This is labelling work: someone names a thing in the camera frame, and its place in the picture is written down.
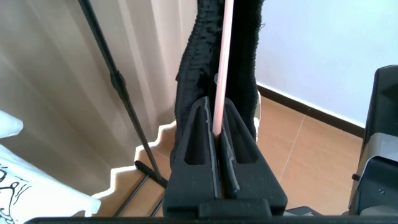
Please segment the white cloth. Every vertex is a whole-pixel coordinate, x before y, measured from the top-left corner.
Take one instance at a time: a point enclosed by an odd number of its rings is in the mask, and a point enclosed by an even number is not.
[[[7,117],[7,122],[0,123],[4,136],[16,133],[10,125],[17,119]],[[96,213],[100,205],[99,200],[60,183],[0,145],[0,224],[24,223],[35,217],[69,217],[82,210]]]

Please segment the black fabric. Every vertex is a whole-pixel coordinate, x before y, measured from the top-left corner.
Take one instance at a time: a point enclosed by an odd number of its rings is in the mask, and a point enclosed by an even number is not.
[[[256,129],[253,118],[258,97],[254,62],[261,25],[262,2],[263,0],[234,1],[226,88],[226,97],[234,103],[254,139]],[[178,148],[192,104],[197,99],[209,96],[213,114],[216,92],[214,76],[218,72],[220,60],[223,14],[224,1],[198,0],[197,18],[176,77],[178,84],[175,102],[175,149]],[[170,155],[170,165],[174,159],[175,150]]]

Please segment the beige curtain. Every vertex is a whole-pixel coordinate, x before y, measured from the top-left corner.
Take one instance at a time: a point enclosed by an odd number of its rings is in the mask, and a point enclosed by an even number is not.
[[[196,0],[91,1],[149,141],[174,120]],[[77,0],[0,1],[0,109],[23,120],[0,144],[83,193],[109,188],[141,142]]]

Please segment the black machine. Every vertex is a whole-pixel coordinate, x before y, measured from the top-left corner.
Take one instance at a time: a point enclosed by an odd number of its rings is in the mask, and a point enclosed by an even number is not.
[[[308,207],[286,210],[288,198],[235,106],[226,99],[216,147],[207,96],[192,106],[170,180],[156,166],[123,76],[116,69],[95,14],[79,0],[111,72],[111,81],[131,117],[154,170],[146,174],[114,218],[35,218],[29,223],[398,223],[398,65],[376,71],[366,134],[347,214],[322,216]],[[151,216],[163,205],[165,218],[117,218],[148,178],[165,187]]]

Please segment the black cable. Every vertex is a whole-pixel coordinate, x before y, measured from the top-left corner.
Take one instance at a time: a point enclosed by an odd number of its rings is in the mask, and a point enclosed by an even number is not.
[[[137,114],[134,111],[134,108],[132,107],[129,93],[127,92],[127,89],[126,89],[126,82],[124,81],[124,78],[120,74],[119,70],[117,70],[117,68],[116,68],[116,65],[115,65],[112,55],[111,55],[111,52],[109,51],[108,45],[105,41],[101,27],[98,24],[98,20],[95,16],[95,13],[90,4],[90,1],[89,0],[79,0],[79,4],[80,4],[81,9],[83,10],[83,13],[86,17],[88,25],[90,26],[90,29],[93,32],[95,40],[97,41],[98,47],[101,50],[102,56],[104,57],[106,65],[108,66],[109,72],[111,73],[112,86],[118,92],[120,99],[123,101],[124,107],[126,108],[127,113],[129,114],[130,120],[131,120],[132,124],[134,125],[134,128],[136,129],[136,132],[138,134],[139,139],[141,140],[142,145],[144,146],[144,149],[148,155],[150,163],[155,171],[156,177],[159,180],[162,180],[162,176],[159,172],[159,168],[157,167],[154,155],[152,154],[152,151],[150,150],[148,141],[147,141],[144,131],[142,130],[142,127],[139,123]]]

